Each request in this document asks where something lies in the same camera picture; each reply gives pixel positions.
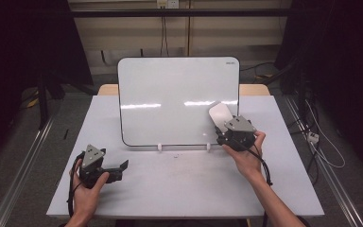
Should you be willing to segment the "black horizontal beam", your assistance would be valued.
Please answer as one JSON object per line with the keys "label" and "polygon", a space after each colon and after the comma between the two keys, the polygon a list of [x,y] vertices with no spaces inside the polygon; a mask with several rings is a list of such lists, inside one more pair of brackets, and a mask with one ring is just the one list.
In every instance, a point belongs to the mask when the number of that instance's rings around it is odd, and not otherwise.
{"label": "black horizontal beam", "polygon": [[77,18],[93,17],[279,17],[296,14],[295,9],[84,9],[73,10]]}

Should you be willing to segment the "white wall socket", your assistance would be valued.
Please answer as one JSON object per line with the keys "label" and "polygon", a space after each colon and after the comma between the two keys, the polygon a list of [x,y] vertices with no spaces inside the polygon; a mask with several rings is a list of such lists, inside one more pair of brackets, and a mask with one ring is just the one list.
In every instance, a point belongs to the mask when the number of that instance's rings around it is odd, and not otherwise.
{"label": "white wall socket", "polygon": [[179,0],[156,0],[158,9],[178,9],[180,7]]}

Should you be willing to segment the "white power strip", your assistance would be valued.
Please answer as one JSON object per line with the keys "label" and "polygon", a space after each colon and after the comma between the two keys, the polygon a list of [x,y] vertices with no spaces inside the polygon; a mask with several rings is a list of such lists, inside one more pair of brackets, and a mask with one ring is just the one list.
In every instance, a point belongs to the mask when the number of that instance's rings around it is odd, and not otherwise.
{"label": "white power strip", "polygon": [[314,133],[312,131],[310,131],[307,134],[307,141],[312,143],[312,144],[317,144],[319,139],[320,139],[320,137],[316,133]]}

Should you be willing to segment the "person's right hand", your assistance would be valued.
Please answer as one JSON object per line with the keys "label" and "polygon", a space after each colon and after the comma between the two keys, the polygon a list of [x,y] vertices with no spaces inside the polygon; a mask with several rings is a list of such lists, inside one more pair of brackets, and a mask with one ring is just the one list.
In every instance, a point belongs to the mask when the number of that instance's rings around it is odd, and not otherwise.
{"label": "person's right hand", "polygon": [[234,159],[238,171],[249,181],[251,185],[257,182],[264,183],[266,180],[262,174],[260,158],[263,156],[262,144],[266,134],[261,131],[254,133],[254,145],[249,151],[235,151],[227,145],[224,150]]}

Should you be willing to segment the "white whiteboard with dark rim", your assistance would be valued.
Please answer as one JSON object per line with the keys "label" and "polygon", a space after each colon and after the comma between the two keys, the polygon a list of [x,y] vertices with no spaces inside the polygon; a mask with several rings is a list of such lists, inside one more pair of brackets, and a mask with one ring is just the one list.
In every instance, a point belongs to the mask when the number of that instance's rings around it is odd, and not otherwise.
{"label": "white whiteboard with dark rim", "polygon": [[125,58],[117,65],[122,140],[130,147],[201,146],[216,141],[209,110],[238,114],[235,57]]}

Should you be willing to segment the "dark curtain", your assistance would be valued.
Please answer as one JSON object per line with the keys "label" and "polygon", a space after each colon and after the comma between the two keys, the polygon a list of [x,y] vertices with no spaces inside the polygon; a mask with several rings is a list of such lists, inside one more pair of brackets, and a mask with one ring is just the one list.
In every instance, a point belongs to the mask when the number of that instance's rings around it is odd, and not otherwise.
{"label": "dark curtain", "polygon": [[0,147],[22,92],[41,77],[55,97],[63,83],[93,83],[75,20],[47,14],[69,10],[68,0],[0,0]]}
{"label": "dark curtain", "polygon": [[306,13],[287,18],[275,66],[307,48],[305,74],[363,162],[363,0],[291,0],[290,7]]}

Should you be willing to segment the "person's left hand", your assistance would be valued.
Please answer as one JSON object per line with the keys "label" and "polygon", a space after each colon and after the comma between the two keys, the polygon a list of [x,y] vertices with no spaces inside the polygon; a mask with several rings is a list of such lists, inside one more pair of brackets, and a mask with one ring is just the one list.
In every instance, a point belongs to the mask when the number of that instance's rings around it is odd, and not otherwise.
{"label": "person's left hand", "polygon": [[95,186],[91,189],[86,188],[80,181],[76,172],[70,172],[70,176],[73,178],[74,193],[74,214],[79,216],[91,216],[95,214],[95,210],[99,201],[100,190],[106,183],[110,174],[108,172],[103,173],[97,180]]}

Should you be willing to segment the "black metal stand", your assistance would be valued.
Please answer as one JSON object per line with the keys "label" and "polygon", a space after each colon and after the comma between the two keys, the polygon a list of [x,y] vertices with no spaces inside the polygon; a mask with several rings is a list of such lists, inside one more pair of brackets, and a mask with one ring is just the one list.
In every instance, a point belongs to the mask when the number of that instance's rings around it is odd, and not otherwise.
{"label": "black metal stand", "polygon": [[39,75],[39,79],[38,79],[38,99],[39,99],[39,104],[40,104],[39,129],[42,130],[49,118],[47,98],[46,98],[46,82],[45,82],[44,72],[41,72],[41,74]]}

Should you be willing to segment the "wooden table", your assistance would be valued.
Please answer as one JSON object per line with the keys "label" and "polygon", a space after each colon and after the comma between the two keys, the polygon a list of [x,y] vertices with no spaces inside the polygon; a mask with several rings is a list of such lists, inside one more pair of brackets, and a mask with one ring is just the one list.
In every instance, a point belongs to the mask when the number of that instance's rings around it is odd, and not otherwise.
{"label": "wooden table", "polygon": [[[104,84],[97,93],[99,96],[117,96],[117,84]],[[239,94],[241,96],[269,96],[270,92],[268,87],[264,84],[240,84]]]}

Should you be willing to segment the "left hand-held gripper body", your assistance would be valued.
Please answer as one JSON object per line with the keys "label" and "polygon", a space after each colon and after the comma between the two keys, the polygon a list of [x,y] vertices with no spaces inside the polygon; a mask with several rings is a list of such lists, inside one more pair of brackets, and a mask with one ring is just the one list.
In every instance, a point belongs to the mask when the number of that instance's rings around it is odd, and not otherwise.
{"label": "left hand-held gripper body", "polygon": [[102,167],[104,156],[100,154],[98,148],[92,145],[88,145],[84,151],[79,177],[81,182],[87,188],[93,188],[97,180],[105,172],[110,174],[110,177],[107,179],[106,183],[113,183],[122,180],[123,173],[116,173],[114,171],[115,168],[104,169]]}

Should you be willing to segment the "aluminium floor rail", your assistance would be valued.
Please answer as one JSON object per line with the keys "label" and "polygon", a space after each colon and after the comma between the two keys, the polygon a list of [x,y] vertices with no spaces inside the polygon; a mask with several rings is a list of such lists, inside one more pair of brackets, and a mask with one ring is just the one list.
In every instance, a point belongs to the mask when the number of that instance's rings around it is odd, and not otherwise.
{"label": "aluminium floor rail", "polygon": [[17,171],[14,180],[10,184],[3,200],[0,202],[0,227],[6,227],[9,216],[18,201],[25,186],[31,168],[34,166],[43,144],[49,134],[54,121],[54,116],[49,117],[43,126],[38,130],[37,135],[28,150],[20,169]]}
{"label": "aluminium floor rail", "polygon": [[349,225],[351,227],[363,227],[363,219],[358,213],[357,208],[354,205],[353,200],[350,198],[343,184],[340,182],[335,169],[342,169],[342,167],[346,164],[343,159],[343,164],[338,166],[332,164],[327,160],[323,151],[321,150],[320,143],[314,144],[313,142],[308,140],[308,135],[311,132],[309,126],[303,121],[303,119],[299,116],[299,107],[293,97],[287,97],[285,99],[291,114],[295,118],[295,124],[300,129],[300,134],[303,136],[303,139],[309,150],[311,152],[311,164],[315,164],[318,167],[318,171],[322,173],[325,181],[328,183],[329,188],[331,189],[340,210],[343,212],[345,218],[347,219]]}

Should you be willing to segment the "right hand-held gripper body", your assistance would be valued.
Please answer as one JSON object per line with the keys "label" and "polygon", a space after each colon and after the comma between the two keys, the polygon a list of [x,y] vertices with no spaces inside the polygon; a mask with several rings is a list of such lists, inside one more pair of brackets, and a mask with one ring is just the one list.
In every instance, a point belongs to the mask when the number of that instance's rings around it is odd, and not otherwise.
{"label": "right hand-held gripper body", "polygon": [[216,139],[219,145],[227,145],[235,151],[245,151],[254,145],[256,128],[243,116],[235,116],[225,126],[228,130]]}

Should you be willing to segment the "white whiteboard eraser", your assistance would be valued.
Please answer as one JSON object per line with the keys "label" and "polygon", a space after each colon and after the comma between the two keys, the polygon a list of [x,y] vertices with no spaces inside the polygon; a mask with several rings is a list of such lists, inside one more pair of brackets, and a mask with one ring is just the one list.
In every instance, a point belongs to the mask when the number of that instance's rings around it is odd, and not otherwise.
{"label": "white whiteboard eraser", "polygon": [[225,124],[233,119],[233,115],[230,112],[228,106],[224,103],[218,103],[209,110],[209,115],[212,118],[216,127],[220,129],[221,132],[225,132],[228,129]]}

